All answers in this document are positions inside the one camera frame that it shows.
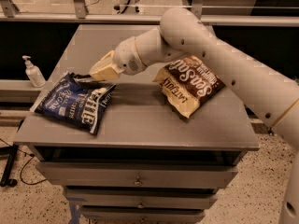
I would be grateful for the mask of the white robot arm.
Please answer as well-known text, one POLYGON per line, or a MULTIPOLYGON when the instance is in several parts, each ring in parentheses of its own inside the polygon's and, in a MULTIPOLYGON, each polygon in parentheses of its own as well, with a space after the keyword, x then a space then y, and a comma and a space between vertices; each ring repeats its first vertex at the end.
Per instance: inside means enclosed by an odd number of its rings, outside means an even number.
POLYGON ((167 10, 160 25, 122 41, 90 70, 96 80, 133 76, 155 63, 194 55, 263 121, 299 150, 299 85, 221 41, 185 8, 167 10))

